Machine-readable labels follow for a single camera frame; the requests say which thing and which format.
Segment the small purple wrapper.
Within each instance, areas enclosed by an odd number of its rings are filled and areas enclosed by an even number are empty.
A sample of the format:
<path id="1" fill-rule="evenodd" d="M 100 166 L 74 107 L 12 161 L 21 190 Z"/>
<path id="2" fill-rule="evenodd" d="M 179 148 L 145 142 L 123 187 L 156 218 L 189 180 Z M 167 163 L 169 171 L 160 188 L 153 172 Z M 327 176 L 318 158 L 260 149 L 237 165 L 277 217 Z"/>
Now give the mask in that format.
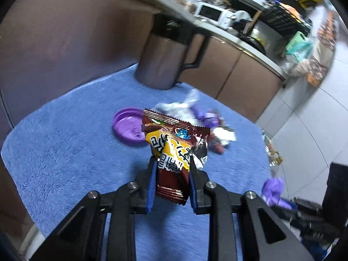
<path id="1" fill-rule="evenodd" d="M 261 198 L 269 207 L 278 206 L 285 209 L 292 209 L 292 206 L 281 198 L 284 189 L 284 181 L 281 177 L 272 177 L 265 181 Z"/>

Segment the silver red wrapper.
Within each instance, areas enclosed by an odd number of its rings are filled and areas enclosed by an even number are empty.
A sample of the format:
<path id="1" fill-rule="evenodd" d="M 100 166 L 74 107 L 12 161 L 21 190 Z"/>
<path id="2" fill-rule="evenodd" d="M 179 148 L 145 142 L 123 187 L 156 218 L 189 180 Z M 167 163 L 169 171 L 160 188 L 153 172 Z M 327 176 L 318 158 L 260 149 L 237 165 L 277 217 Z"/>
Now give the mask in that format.
<path id="1" fill-rule="evenodd" d="M 216 154 L 223 154 L 230 142 L 236 141 L 235 131 L 228 127 L 215 127 L 211 130 L 208 148 Z"/>

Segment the purple plastic lid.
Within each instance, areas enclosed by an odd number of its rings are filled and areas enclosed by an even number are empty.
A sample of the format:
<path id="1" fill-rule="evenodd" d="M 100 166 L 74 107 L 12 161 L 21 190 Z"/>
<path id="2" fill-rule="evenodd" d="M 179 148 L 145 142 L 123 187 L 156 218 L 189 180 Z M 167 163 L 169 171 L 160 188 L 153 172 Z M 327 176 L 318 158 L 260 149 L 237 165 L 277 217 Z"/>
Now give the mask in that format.
<path id="1" fill-rule="evenodd" d="M 128 107 L 121 109 L 113 117 L 112 128 L 116 137 L 126 144 L 146 144 L 142 131 L 143 110 Z"/>

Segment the red yellow snack packet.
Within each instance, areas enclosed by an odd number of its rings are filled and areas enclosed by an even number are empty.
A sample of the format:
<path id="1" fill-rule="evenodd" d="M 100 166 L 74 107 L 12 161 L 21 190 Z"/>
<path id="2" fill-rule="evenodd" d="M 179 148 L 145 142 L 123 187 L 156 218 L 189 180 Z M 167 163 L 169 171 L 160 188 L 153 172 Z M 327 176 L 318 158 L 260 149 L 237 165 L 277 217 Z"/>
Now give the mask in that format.
<path id="1" fill-rule="evenodd" d="M 156 195 L 184 205 L 190 195 L 190 166 L 207 158 L 210 129 L 145 109 L 142 130 L 150 144 L 156 165 Z"/>

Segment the clear plastic wrapper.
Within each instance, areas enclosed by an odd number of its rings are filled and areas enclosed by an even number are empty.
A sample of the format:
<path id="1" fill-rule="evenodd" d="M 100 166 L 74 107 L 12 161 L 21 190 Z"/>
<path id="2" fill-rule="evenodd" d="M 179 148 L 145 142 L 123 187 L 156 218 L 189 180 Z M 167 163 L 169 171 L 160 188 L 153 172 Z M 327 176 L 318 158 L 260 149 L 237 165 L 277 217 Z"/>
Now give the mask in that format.
<path id="1" fill-rule="evenodd" d="M 196 108 L 198 100 L 199 91 L 194 88 L 190 90 L 183 102 L 160 102 L 152 110 L 191 123 L 192 125 L 198 125 L 199 120 L 194 113 L 194 108 Z"/>

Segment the purple plastic bag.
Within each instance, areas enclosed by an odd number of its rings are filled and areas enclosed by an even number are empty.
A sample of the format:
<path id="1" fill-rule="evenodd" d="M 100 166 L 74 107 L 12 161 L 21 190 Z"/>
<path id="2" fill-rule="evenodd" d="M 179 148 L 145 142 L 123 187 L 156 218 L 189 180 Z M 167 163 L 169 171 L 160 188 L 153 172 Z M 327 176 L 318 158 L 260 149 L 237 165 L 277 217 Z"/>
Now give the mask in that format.
<path id="1" fill-rule="evenodd" d="M 222 117 L 218 110 L 205 111 L 195 104 L 190 109 L 201 126 L 214 129 L 222 125 Z"/>

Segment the brown kitchen cabinets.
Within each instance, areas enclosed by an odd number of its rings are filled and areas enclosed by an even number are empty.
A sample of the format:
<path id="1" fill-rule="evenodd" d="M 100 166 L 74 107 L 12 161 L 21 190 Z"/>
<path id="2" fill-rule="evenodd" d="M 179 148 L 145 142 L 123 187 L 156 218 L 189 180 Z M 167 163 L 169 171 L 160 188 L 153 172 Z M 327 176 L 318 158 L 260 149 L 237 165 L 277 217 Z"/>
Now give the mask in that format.
<path id="1" fill-rule="evenodd" d="M 10 126 L 140 60 L 155 8 L 136 0 L 16 0 L 1 22 L 1 105 Z M 213 35 L 180 77 L 255 122 L 282 85 L 262 54 Z"/>

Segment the amber oil bottle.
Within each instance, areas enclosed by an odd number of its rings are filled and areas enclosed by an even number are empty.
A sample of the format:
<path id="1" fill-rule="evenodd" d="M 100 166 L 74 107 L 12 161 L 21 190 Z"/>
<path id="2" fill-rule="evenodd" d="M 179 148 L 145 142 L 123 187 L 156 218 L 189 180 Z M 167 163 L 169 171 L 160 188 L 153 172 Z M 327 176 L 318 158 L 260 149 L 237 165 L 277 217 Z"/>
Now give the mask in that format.
<path id="1" fill-rule="evenodd" d="M 280 156 L 279 152 L 274 148 L 273 142 L 268 137 L 267 133 L 263 130 L 263 141 L 265 144 L 265 152 L 268 157 L 269 165 L 271 167 L 273 166 L 280 166 L 283 162 L 283 158 Z"/>

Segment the blue terry table cloth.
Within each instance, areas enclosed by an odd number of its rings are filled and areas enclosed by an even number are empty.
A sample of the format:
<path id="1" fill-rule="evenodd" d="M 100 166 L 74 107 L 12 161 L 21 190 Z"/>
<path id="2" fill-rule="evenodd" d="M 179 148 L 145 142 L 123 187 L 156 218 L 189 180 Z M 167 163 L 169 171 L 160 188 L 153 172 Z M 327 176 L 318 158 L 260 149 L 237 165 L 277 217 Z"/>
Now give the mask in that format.
<path id="1" fill-rule="evenodd" d="M 108 193 L 148 166 L 148 144 L 128 145 L 112 129 L 121 109 L 152 109 L 183 101 L 185 83 L 170 90 L 140 84 L 129 67 L 74 89 L 34 111 L 9 133 L 1 156 L 18 193 L 48 237 L 91 190 Z M 137 260 L 206 260 L 208 216 L 157 198 L 152 211 L 135 217 Z"/>

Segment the floral apron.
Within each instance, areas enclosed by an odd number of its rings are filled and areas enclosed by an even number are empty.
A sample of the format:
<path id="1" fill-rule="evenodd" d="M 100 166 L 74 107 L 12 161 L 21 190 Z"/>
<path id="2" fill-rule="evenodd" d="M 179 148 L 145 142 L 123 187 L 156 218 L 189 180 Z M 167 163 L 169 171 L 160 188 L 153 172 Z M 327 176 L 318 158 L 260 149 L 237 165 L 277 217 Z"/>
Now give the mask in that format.
<path id="1" fill-rule="evenodd" d="M 318 87 L 331 68 L 336 49 L 336 20 L 333 11 L 329 11 L 327 18 L 321 23 L 317 32 L 317 41 L 313 47 L 309 60 L 306 80 L 314 87 Z"/>

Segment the green plastic bag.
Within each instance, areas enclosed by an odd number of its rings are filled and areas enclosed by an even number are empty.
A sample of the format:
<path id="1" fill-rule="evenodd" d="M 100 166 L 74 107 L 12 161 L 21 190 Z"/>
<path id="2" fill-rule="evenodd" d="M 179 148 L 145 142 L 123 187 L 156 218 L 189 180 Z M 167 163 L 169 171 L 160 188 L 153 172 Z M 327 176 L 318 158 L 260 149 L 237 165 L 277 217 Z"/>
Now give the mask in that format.
<path id="1" fill-rule="evenodd" d="M 286 45 L 286 60 L 298 64 L 308 57 L 312 47 L 313 40 L 306 37 L 302 32 L 297 31 Z"/>

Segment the black steel electric kettle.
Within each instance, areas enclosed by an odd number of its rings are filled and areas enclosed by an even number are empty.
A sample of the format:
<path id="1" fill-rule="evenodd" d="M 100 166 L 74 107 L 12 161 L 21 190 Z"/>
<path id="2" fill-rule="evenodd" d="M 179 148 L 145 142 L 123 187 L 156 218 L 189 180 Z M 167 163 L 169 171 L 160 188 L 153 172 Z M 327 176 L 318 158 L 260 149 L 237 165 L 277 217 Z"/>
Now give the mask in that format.
<path id="1" fill-rule="evenodd" d="M 186 63 L 187 52 L 196 35 L 204 37 L 196 58 Z M 211 33 L 190 22 L 157 13 L 144 45 L 135 77 L 138 82 L 158 90 L 175 86 L 184 70 L 199 68 Z"/>

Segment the black frying pan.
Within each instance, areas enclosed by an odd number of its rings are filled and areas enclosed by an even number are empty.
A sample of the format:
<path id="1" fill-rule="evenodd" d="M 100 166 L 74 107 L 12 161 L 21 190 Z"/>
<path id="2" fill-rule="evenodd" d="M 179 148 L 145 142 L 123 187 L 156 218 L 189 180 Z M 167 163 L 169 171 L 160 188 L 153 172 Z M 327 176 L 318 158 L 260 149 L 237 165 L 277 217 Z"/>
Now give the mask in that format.
<path id="1" fill-rule="evenodd" d="M 242 40 L 243 42 L 247 43 L 248 45 L 252 46 L 252 48 L 256 49 L 261 54 L 266 55 L 264 46 L 257 39 L 251 36 L 243 35 L 243 34 L 239 34 L 238 38 Z"/>

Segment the black dish rack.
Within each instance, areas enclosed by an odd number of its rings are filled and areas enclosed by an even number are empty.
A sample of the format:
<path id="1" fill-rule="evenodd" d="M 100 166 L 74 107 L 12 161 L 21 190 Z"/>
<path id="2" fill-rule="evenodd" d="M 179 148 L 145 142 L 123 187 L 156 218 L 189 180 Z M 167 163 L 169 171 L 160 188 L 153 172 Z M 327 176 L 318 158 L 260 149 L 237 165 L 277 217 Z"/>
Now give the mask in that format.
<path id="1" fill-rule="evenodd" d="M 317 4 L 315 0 L 264 0 L 259 20 L 284 37 L 297 32 L 308 36 L 313 27 L 308 15 Z"/>

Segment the white microwave oven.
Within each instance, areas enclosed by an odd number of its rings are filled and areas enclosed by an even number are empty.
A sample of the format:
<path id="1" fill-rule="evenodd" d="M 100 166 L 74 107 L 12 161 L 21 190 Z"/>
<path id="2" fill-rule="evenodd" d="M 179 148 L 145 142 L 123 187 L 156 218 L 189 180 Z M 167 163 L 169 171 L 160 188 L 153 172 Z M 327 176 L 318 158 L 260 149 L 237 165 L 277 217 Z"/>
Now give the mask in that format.
<path id="1" fill-rule="evenodd" d="M 194 17 L 202 18 L 223 30 L 230 27 L 232 16 L 233 12 L 229 9 L 224 9 L 206 2 L 199 2 L 194 12 Z"/>

